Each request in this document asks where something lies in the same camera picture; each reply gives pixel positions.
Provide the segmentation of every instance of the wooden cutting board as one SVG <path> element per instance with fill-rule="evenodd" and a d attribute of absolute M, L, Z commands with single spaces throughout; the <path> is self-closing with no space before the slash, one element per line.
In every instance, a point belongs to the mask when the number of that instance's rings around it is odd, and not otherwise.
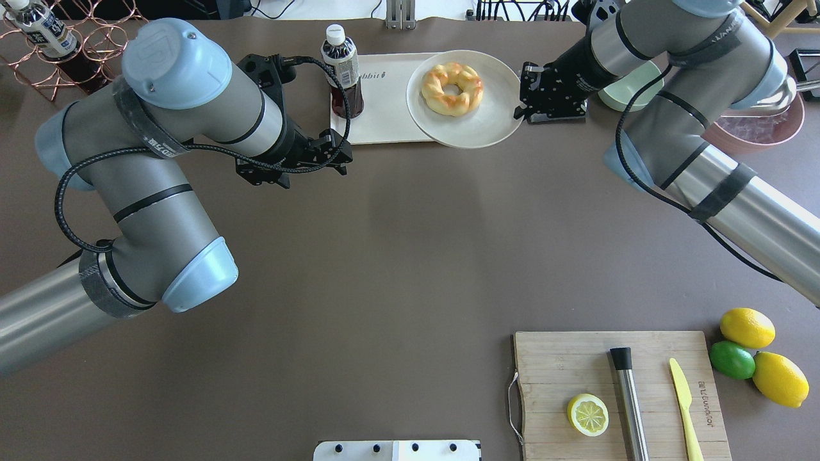
<path fill-rule="evenodd" d="M 674 357 L 692 391 L 690 415 L 704 460 L 731 461 L 702 331 L 516 333 L 525 461 L 629 461 L 620 392 L 608 354 L 611 348 L 625 346 L 632 348 L 649 458 L 687 461 L 681 412 L 669 372 L 669 359 Z M 600 436 L 584 436 L 567 420 L 569 400 L 583 392 L 600 397 L 609 410 L 609 429 Z"/>

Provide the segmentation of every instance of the green lime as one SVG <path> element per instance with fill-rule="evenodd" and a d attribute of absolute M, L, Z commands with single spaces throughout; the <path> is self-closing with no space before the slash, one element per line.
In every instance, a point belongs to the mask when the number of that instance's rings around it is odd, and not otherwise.
<path fill-rule="evenodd" d="M 735 379 L 748 379 L 754 375 L 754 357 L 742 346 L 731 341 L 720 341 L 709 351 L 712 366 L 724 375 Z"/>

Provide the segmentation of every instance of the tabletop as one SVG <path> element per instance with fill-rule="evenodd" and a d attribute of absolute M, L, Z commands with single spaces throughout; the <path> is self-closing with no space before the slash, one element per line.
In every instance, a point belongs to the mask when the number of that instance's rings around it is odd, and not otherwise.
<path fill-rule="evenodd" d="M 514 71 L 583 35 L 570 23 L 343 24 L 360 53 L 474 49 Z M 318 56 L 327 25 L 196 23 L 235 61 Z M 782 35 L 778 51 L 810 40 Z M 58 108 L 6 67 L 0 94 L 5 294 L 75 248 L 52 214 L 57 179 L 34 155 L 34 132 Z M 318 69 L 300 67 L 285 97 L 308 133 L 327 127 Z M 181 158 L 239 280 L 187 313 L 159 304 L 2 378 L 0 459 L 307 460 L 320 440 L 451 438 L 480 440 L 490 461 L 519 459 L 505 397 L 513 333 L 700 330 L 712 341 L 740 306 L 768 315 L 768 350 L 819 383 L 820 312 L 612 174 L 601 157 L 617 116 L 592 98 L 586 122 L 525 123 L 489 148 L 355 146 L 346 176 L 295 176 L 290 190 L 253 187 L 215 153 Z M 814 214 L 818 123 L 807 104 L 793 140 L 738 158 Z M 66 214 L 86 240 L 118 235 L 94 194 L 69 193 Z M 716 380 L 734 459 L 816 458 L 816 395 L 788 409 L 750 381 Z"/>

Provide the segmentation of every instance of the black muddler tip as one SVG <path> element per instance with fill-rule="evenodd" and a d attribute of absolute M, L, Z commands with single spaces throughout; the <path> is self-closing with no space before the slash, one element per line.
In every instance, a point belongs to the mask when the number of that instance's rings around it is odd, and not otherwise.
<path fill-rule="evenodd" d="M 613 364 L 616 370 L 632 369 L 632 349 L 628 347 L 617 347 L 610 349 L 609 353 L 613 356 Z"/>

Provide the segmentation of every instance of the plastic bottle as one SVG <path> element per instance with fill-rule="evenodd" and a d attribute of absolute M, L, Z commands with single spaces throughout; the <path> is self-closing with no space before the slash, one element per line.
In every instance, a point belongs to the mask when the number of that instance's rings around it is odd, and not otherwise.
<path fill-rule="evenodd" d="M 344 28 L 338 24 L 328 26 L 326 40 L 321 46 L 321 57 L 333 72 L 344 88 L 344 94 L 348 97 L 350 104 L 351 118 L 358 116 L 364 109 L 364 99 L 362 99 L 362 79 L 358 71 L 358 54 L 356 45 L 350 37 L 345 36 Z M 336 84 L 330 77 L 330 95 L 332 96 L 330 106 L 333 113 L 344 117 L 344 103 L 342 93 L 336 88 Z"/>
<path fill-rule="evenodd" d="M 6 18 L 23 32 L 31 43 L 86 94 L 108 84 L 102 64 L 83 53 L 74 32 L 54 16 L 40 0 L 7 0 Z"/>

